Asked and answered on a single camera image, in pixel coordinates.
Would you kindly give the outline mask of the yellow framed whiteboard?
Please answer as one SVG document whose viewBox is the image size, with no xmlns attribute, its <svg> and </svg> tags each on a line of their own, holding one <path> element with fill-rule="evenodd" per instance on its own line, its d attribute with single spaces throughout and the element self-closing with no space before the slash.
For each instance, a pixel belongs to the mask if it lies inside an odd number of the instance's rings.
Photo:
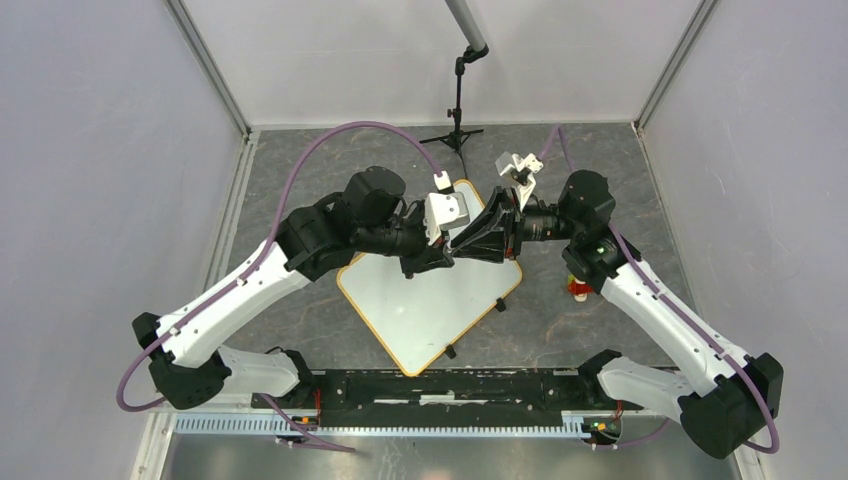
<svg viewBox="0 0 848 480">
<path fill-rule="evenodd" d="M 336 284 L 401 372 L 421 374 L 522 280 L 516 261 L 458 258 L 407 277 L 394 255 L 361 253 Z"/>
</svg>

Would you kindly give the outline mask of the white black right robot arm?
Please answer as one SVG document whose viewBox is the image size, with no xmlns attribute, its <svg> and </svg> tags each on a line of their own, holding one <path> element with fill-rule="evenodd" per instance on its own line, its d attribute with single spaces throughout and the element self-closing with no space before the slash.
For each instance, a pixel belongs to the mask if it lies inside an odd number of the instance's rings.
<svg viewBox="0 0 848 480">
<path fill-rule="evenodd" d="M 607 179 L 572 173 L 553 204 L 523 205 L 515 188 L 497 188 L 483 211 L 451 242 L 459 258 L 501 263 L 529 242 L 561 241 L 569 272 L 631 318 L 669 356 L 675 372 L 606 350 L 580 367 L 577 392 L 591 408 L 629 402 L 679 424 L 704 453 L 723 459 L 753 447 L 774 454 L 784 370 L 770 354 L 750 355 L 703 321 L 658 277 L 611 224 L 616 202 Z"/>
</svg>

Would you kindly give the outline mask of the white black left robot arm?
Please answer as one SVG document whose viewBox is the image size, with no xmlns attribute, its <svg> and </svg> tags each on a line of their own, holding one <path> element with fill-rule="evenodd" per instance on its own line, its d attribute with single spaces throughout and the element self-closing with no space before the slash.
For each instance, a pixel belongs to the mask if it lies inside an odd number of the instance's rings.
<svg viewBox="0 0 848 480">
<path fill-rule="evenodd" d="M 323 275 L 348 266 L 358 253 L 397 257 L 403 275 L 450 268 L 448 233 L 468 222 L 464 196 L 447 174 L 437 192 L 407 203 L 396 173 L 372 166 L 344 190 L 293 210 L 236 271 L 168 315 L 143 313 L 133 322 L 149 372 L 178 410 L 221 393 L 267 394 L 290 407 L 314 394 L 312 373 L 294 350 L 252 353 L 225 341 L 257 315 Z"/>
</svg>

